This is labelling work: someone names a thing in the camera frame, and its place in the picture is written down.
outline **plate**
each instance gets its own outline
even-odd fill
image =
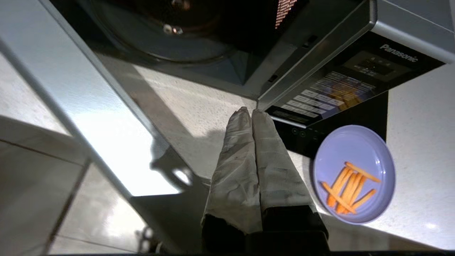
[[[328,193],[322,182],[332,186],[347,161],[381,182],[367,179],[357,199],[371,189],[376,189],[376,193],[357,208],[357,214],[339,215],[327,205]],[[378,218],[389,206],[395,190],[395,166],[379,135],[363,126],[347,125],[331,132],[319,147],[314,159],[313,184],[319,200],[335,218],[354,225],[365,224]]]

